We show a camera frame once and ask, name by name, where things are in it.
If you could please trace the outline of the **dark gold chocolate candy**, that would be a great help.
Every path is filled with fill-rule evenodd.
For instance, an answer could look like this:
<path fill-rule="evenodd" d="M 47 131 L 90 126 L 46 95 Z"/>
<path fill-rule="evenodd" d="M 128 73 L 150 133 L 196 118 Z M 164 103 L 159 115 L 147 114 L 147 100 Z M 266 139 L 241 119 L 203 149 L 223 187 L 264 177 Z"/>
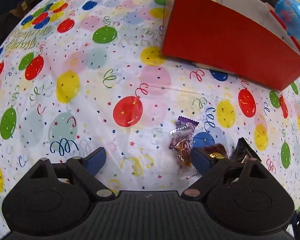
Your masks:
<path fill-rule="evenodd" d="M 201 148 L 202 155 L 207 159 L 228 159 L 228 154 L 222 144 L 214 144 Z"/>

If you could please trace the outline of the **black snack wrapper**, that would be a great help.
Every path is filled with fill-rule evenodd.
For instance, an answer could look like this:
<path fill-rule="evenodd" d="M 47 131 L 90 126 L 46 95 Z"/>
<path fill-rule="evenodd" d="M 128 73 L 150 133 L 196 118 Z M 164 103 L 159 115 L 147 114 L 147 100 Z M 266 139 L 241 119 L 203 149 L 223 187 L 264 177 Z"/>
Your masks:
<path fill-rule="evenodd" d="M 247 140 L 245 138 L 239 138 L 234 152 L 230 155 L 230 160 L 235 163 L 245 163 L 250 158 L 261 161 L 261 158 L 250 147 Z"/>

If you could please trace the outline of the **purple candy wrapper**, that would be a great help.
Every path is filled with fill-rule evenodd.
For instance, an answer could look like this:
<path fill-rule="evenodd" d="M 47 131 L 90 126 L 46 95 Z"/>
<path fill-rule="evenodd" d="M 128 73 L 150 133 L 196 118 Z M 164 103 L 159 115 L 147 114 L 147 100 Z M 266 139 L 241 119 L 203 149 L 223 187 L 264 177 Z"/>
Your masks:
<path fill-rule="evenodd" d="M 176 128 L 170 131 L 170 149 L 185 166 L 191 166 L 191 150 L 194 131 L 199 122 L 179 116 Z"/>

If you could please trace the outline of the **balloon pattern tablecloth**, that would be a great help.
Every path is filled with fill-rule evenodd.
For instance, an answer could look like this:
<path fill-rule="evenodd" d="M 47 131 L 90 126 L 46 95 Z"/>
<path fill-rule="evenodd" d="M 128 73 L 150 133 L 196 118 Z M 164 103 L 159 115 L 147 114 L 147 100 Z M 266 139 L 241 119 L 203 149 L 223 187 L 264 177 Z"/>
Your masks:
<path fill-rule="evenodd" d="M 40 158 L 102 146 L 111 191 L 183 191 L 200 178 L 169 148 L 180 116 L 194 143 L 245 138 L 300 211 L 300 77 L 276 92 L 165 57 L 166 0 L 42 0 L 0 40 L 0 239 L 6 195 Z"/>

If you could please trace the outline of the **red cardboard box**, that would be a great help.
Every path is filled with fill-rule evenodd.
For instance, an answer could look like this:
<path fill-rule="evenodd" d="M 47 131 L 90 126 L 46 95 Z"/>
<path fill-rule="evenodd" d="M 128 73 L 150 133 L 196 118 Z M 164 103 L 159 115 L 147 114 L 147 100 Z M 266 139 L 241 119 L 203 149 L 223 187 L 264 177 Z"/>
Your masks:
<path fill-rule="evenodd" d="M 300 76 L 300 44 L 260 0 L 167 0 L 161 51 L 283 90 Z"/>

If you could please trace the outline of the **blue desk globe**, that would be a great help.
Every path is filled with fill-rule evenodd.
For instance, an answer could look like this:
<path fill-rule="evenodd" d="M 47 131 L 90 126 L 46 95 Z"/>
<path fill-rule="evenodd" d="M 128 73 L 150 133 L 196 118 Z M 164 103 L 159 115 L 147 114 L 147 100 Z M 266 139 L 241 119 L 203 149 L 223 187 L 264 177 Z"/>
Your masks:
<path fill-rule="evenodd" d="M 278 0 L 275 13 L 286 25 L 288 35 L 300 40 L 300 0 Z"/>

